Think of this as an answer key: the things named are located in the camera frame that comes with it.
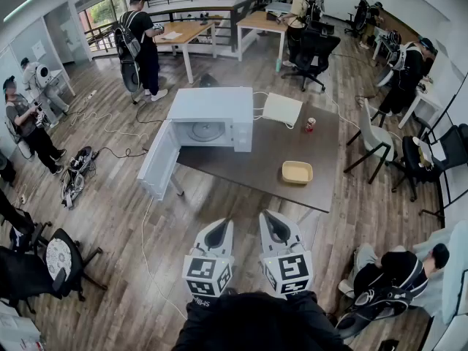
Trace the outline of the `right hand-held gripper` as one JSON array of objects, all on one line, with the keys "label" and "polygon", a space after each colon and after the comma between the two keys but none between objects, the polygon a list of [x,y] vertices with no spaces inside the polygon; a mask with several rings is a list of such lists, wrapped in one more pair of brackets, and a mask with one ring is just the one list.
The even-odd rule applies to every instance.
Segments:
[{"label": "right hand-held gripper", "polygon": [[[275,244],[291,246],[302,242],[299,226],[275,211],[260,213],[260,235],[263,249],[273,249]],[[277,298],[288,298],[312,286],[312,253],[302,244],[261,254],[260,263]]]}]

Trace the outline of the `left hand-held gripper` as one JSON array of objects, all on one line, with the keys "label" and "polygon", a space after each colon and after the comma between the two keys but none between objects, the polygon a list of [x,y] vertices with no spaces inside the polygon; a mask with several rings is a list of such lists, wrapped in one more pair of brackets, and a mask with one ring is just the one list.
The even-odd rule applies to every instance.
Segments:
[{"label": "left hand-held gripper", "polygon": [[233,256],[205,253],[199,249],[231,251],[234,222],[223,218],[203,228],[195,239],[196,250],[184,257],[182,279],[194,297],[217,298],[233,277]]}]

